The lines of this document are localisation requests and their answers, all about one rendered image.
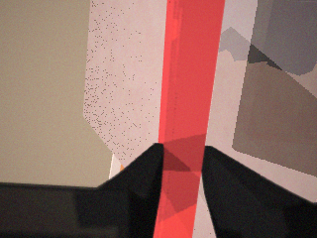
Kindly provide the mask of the red box lid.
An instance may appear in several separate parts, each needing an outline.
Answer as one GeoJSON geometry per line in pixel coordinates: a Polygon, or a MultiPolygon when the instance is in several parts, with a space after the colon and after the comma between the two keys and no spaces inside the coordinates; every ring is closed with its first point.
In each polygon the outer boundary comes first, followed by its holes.
{"type": "Polygon", "coordinates": [[[225,0],[167,0],[154,238],[192,238],[225,0]]]}

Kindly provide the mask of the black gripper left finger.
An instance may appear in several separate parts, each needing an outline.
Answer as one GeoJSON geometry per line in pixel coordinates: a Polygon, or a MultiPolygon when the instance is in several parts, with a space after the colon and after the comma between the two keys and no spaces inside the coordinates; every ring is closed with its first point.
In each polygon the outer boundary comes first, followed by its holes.
{"type": "Polygon", "coordinates": [[[164,149],[97,187],[0,182],[0,238],[154,238],[164,149]]]}

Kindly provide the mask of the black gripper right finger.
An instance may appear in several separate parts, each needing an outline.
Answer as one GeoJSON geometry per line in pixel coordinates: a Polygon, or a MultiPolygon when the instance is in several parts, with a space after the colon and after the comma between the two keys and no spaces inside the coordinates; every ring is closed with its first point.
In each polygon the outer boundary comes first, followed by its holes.
{"type": "Polygon", "coordinates": [[[317,202],[212,146],[205,146],[201,174],[216,238],[317,238],[317,202]]]}

